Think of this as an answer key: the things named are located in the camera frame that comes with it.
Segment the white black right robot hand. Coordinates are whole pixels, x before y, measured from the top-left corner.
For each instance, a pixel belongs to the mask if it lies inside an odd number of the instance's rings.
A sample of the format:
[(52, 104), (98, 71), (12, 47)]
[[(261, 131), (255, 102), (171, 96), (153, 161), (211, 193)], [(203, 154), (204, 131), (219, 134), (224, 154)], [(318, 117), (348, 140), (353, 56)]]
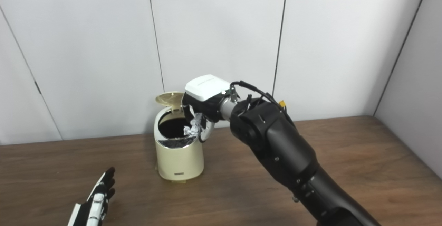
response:
[(215, 75), (202, 75), (189, 81), (181, 103), (185, 119), (196, 122), (201, 143), (207, 141), (214, 125), (224, 121), (222, 105), (230, 96), (230, 83)]

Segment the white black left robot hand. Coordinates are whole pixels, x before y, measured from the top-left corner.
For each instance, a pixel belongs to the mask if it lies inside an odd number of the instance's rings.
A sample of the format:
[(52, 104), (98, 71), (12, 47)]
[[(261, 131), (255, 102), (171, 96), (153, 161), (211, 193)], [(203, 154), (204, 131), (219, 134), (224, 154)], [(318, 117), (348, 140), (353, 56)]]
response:
[(74, 205), (68, 226), (101, 226), (103, 224), (108, 212), (109, 200), (115, 194), (114, 176), (114, 167), (110, 167), (101, 175), (86, 201)]

